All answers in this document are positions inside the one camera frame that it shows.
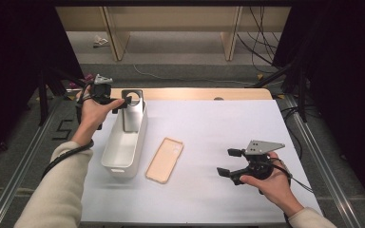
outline metal rail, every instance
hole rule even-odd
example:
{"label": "metal rail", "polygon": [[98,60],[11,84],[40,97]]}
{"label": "metal rail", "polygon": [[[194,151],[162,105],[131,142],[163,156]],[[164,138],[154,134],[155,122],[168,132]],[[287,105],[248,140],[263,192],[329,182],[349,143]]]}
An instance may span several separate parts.
{"label": "metal rail", "polygon": [[[297,106],[295,99],[291,95],[287,96],[286,103],[289,105],[289,107]],[[300,130],[304,141],[306,141],[307,146],[310,149],[318,170],[333,197],[339,213],[342,215],[346,227],[361,227],[352,204],[349,202],[345,193],[337,182],[336,177],[328,162],[325,160],[321,150],[319,149],[317,141],[314,138],[308,124],[305,123],[297,113],[294,116],[296,124],[298,125],[298,129]]]}
{"label": "metal rail", "polygon": [[55,113],[56,108],[62,101],[62,97],[56,97],[52,103],[51,111],[48,114],[47,120],[45,123],[38,127],[31,143],[29,144],[29,148],[27,149],[26,153],[23,155],[22,160],[17,165],[16,170],[14,171],[13,175],[10,178],[8,185],[5,187],[1,197],[0,197],[0,223],[4,218],[6,212],[8,211],[10,204],[16,194],[17,188],[19,187],[20,183],[22,182],[23,178],[25,177],[26,173],[29,170],[29,166],[31,165],[34,156],[44,139],[44,135],[46,133],[47,128],[49,128],[52,117]]}

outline person's right hand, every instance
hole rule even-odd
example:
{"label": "person's right hand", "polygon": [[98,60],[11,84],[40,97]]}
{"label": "person's right hand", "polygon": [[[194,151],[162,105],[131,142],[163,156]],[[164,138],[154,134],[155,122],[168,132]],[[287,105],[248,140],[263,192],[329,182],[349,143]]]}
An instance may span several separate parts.
{"label": "person's right hand", "polygon": [[[271,159],[279,158],[275,152],[268,153],[268,156]],[[274,165],[285,168],[279,160],[274,161]],[[252,176],[243,175],[240,177],[240,181],[257,187],[267,199],[278,206],[288,217],[304,208],[293,195],[287,176],[277,168],[274,168],[271,176],[266,180],[258,180]]]}

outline black mount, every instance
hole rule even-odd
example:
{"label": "black mount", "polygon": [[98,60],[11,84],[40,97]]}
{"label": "black mount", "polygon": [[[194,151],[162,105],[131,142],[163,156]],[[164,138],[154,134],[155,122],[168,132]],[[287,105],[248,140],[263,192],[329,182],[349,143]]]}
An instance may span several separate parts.
{"label": "black mount", "polygon": [[[91,86],[90,95],[85,97],[85,90],[88,86]],[[93,99],[96,103],[100,105],[108,105],[111,102],[117,100],[110,98],[111,95],[111,84],[96,84],[96,83],[87,83],[82,90],[81,96],[79,100],[76,102],[76,115],[78,118],[78,123],[81,123],[82,120],[82,107],[83,102],[87,99]],[[118,106],[117,108],[112,109],[113,114],[117,114],[119,109],[127,108],[129,104],[132,102],[132,97],[125,97],[125,101],[123,104]],[[103,127],[102,124],[99,125],[98,130],[101,130]]]}
{"label": "black mount", "polygon": [[247,167],[233,172],[230,172],[228,169],[217,168],[219,176],[231,179],[235,185],[243,184],[243,182],[240,181],[242,175],[249,175],[259,180],[265,180],[269,178],[274,171],[272,161],[266,154],[246,155],[245,149],[228,149],[227,152],[233,157],[243,156],[248,161]]}

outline hand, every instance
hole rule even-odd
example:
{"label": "hand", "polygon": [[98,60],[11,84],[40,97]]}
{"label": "hand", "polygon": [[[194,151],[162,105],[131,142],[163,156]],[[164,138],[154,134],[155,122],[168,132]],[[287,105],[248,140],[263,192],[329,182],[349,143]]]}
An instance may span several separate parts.
{"label": "hand", "polygon": [[[268,156],[271,159],[279,158],[275,152],[268,153]],[[274,161],[274,165],[285,168],[280,161]],[[293,195],[287,176],[277,168],[274,168],[271,177],[266,180],[258,180],[254,177],[243,175],[240,177],[240,181],[257,187],[267,199],[278,206],[288,217],[304,208]]]}
{"label": "hand", "polygon": [[[90,91],[90,86],[87,87],[86,93]],[[88,99],[83,102],[81,123],[72,137],[72,141],[79,145],[86,145],[90,142],[91,137],[102,124],[108,112],[124,103],[124,99],[118,99],[110,104],[98,104],[93,99]]]}

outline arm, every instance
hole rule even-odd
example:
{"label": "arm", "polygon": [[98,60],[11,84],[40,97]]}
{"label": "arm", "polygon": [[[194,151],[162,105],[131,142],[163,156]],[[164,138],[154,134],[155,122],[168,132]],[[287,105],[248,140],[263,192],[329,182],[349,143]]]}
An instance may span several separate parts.
{"label": "arm", "polygon": [[[70,142],[55,149],[51,160],[70,149],[88,144],[107,113],[123,102],[120,99],[101,105],[91,99],[86,100],[81,124]],[[82,215],[81,198],[88,162],[92,155],[91,150],[86,150],[52,168],[31,196],[15,227],[77,227]]]}
{"label": "arm", "polygon": [[[277,153],[269,153],[270,158],[278,158]],[[274,161],[274,164],[284,168],[280,161]],[[293,195],[289,182],[284,173],[274,169],[271,177],[266,180],[258,180],[254,177],[243,175],[240,181],[257,187],[266,198],[279,207],[289,218],[289,222],[294,228],[331,228],[335,227],[328,219],[319,215],[311,208],[304,208],[298,199]]]}

